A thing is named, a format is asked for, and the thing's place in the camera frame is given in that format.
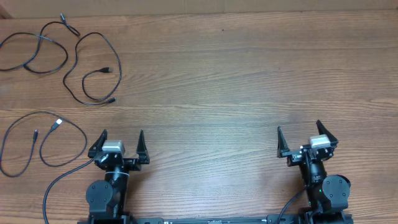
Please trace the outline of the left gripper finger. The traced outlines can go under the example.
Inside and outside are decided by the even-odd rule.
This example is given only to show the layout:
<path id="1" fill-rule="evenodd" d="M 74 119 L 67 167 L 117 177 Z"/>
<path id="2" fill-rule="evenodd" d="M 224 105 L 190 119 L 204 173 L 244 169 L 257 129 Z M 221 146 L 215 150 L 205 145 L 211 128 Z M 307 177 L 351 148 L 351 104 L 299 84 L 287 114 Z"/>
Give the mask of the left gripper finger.
<path id="1" fill-rule="evenodd" d="M 102 150 L 103 144 L 105 140 L 108 138 L 108 131 L 106 129 L 103 130 L 100 137 L 96 140 L 96 142 L 89 148 L 88 157 L 94 158 L 96 153 Z"/>
<path id="2" fill-rule="evenodd" d="M 144 131 L 140 131 L 139 140 L 137 143 L 136 153 L 140 164 L 150 164 L 150 157 L 144 139 Z"/>

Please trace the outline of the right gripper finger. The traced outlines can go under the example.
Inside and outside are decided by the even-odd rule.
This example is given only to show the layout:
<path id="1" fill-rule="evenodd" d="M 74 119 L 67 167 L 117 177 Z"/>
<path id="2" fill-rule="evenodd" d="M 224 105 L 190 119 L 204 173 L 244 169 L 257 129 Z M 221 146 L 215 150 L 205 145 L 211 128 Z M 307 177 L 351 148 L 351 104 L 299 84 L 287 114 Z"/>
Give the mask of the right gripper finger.
<path id="1" fill-rule="evenodd" d="M 277 157 L 278 158 L 287 157 L 287 155 L 290 153 L 290 149 L 288 147 L 288 144 L 282 133 L 282 128 L 280 126 L 277 127 L 277 137 L 278 137 Z"/>
<path id="2" fill-rule="evenodd" d="M 328 137 L 331 146 L 337 146 L 338 139 L 334 135 L 332 135 L 332 133 L 329 132 L 329 130 L 327 130 L 327 128 L 322 124 L 320 120 L 317 120 L 316 126 L 318 129 L 318 133 L 320 135 L 324 134 Z"/>

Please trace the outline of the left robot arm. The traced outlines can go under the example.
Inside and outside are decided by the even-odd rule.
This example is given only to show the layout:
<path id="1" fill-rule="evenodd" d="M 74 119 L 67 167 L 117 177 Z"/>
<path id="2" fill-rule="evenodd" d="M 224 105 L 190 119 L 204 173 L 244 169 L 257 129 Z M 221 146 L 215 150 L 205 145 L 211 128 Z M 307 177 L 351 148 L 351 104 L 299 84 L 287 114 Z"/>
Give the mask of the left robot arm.
<path id="1" fill-rule="evenodd" d="M 88 157 L 101 170 L 105 171 L 103 180 L 96 180 L 86 190 L 89 205 L 87 223 L 136 223 L 136 219 L 124 210 L 126 203 L 129 173 L 140 171 L 144 164 L 150 163 L 144 132 L 141 131 L 137 143 L 137 158 L 124 156 L 126 150 L 121 140 L 109 140 L 104 130 L 90 147 Z"/>

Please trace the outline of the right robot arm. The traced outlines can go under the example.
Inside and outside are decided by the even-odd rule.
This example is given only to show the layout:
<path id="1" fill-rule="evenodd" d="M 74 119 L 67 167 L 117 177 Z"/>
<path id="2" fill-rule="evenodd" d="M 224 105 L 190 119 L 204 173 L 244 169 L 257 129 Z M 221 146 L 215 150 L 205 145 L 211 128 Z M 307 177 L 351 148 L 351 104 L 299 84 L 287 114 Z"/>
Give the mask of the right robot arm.
<path id="1" fill-rule="evenodd" d="M 303 190 L 285 204 L 277 223 L 353 223 L 352 216 L 344 214 L 351 182 L 343 175 L 328 175 L 323 164 L 333 157 L 338 139 L 321 121 L 318 120 L 316 126 L 318 135 L 309 137 L 308 144 L 294 151 L 289 149 L 282 128 L 277 128 L 277 157 L 286 158 L 289 167 L 298 166 L 303 180 Z M 307 194 L 309 206 L 297 214 L 286 215 L 288 207 L 303 193 Z"/>

